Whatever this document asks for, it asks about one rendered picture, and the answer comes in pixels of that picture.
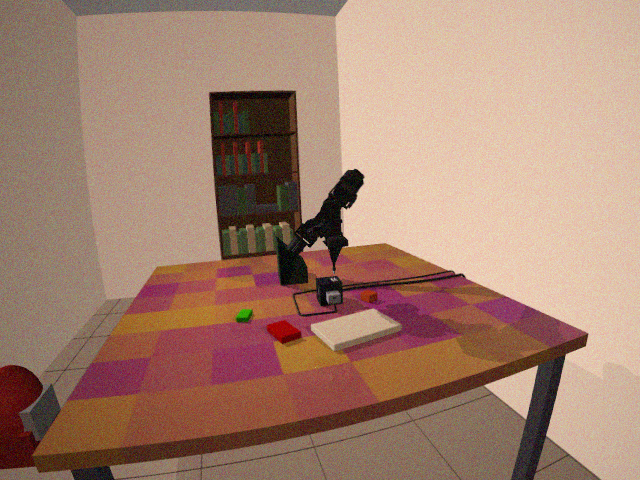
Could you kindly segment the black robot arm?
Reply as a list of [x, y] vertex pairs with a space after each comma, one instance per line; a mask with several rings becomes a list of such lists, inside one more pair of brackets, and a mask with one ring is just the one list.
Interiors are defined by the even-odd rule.
[[[341, 181], [339, 181], [328, 193], [328, 198], [324, 200], [319, 213], [314, 218], [302, 223], [295, 231], [294, 239], [288, 246], [284, 244], [285, 247], [295, 256], [300, 258], [298, 255], [306, 245], [311, 248], [311, 246], [317, 241], [318, 237], [324, 234], [325, 236], [329, 236], [327, 224], [325, 224], [325, 221], [322, 219], [324, 218], [328, 221], [335, 220], [337, 217], [341, 216], [342, 207], [346, 210], [350, 208], [357, 200], [357, 193], [363, 186], [363, 178], [364, 175], [357, 169], [354, 168], [354, 170], [347, 170], [340, 179]], [[333, 193], [331, 193], [332, 191]], [[310, 244], [298, 236], [296, 232]]]

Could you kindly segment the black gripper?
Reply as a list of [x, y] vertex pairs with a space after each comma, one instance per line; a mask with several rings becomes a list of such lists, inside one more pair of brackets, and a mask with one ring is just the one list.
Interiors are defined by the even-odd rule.
[[323, 243], [328, 247], [332, 263], [336, 263], [342, 247], [348, 246], [348, 239], [342, 236], [343, 232], [341, 232], [342, 219], [341, 216], [339, 216], [332, 221], [325, 220], [324, 218], [322, 220], [327, 224], [329, 236], [325, 236], [324, 234], [320, 236], [320, 238], [325, 237]]

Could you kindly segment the small green block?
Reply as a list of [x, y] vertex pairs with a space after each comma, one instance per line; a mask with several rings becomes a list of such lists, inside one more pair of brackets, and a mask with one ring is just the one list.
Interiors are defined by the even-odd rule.
[[248, 322], [252, 315], [252, 309], [241, 309], [241, 311], [236, 316], [236, 321], [241, 323]]

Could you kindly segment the red flat block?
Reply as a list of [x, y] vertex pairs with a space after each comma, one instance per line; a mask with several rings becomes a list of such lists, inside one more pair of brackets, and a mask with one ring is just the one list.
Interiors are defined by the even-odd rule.
[[291, 323], [288, 323], [286, 321], [278, 321], [269, 324], [266, 327], [267, 332], [273, 335], [282, 344], [301, 338], [301, 332], [296, 329]]

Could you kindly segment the beige flat rectangular slab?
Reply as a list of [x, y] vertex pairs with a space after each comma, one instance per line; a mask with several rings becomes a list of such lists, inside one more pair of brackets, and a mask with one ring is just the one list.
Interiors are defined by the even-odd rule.
[[311, 325], [311, 330], [335, 352], [401, 331], [401, 324], [375, 309]]

